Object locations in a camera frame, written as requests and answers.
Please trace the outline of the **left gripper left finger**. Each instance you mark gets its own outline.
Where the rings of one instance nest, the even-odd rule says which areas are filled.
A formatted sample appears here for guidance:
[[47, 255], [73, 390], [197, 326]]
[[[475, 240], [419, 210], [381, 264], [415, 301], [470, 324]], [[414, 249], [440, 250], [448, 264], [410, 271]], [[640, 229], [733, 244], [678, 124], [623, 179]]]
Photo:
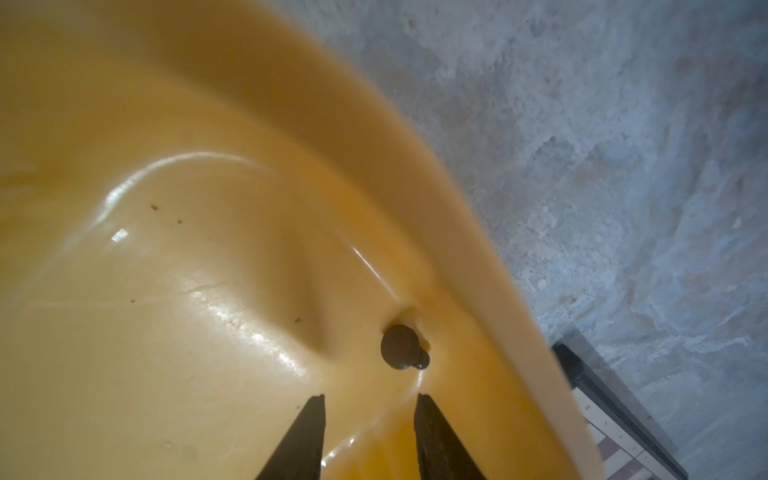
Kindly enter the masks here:
[[312, 396], [256, 479], [319, 480], [325, 427], [325, 396]]

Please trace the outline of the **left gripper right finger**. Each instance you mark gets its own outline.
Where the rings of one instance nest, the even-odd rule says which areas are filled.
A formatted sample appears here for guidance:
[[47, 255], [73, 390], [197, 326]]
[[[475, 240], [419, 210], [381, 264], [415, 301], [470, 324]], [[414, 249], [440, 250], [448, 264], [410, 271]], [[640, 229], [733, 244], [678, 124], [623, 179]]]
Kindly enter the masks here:
[[485, 479], [429, 395], [418, 395], [414, 430], [422, 479]]

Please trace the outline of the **yellow plastic tray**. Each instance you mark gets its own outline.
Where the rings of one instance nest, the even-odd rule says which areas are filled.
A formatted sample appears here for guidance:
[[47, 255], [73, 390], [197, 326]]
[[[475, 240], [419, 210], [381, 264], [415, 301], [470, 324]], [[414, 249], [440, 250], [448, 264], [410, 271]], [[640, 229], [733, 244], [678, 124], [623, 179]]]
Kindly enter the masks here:
[[2, 3], [3, 478], [256, 479], [324, 395], [320, 479], [422, 479], [419, 394], [485, 479], [603, 475], [465, 198], [338, 59], [252, 1]]

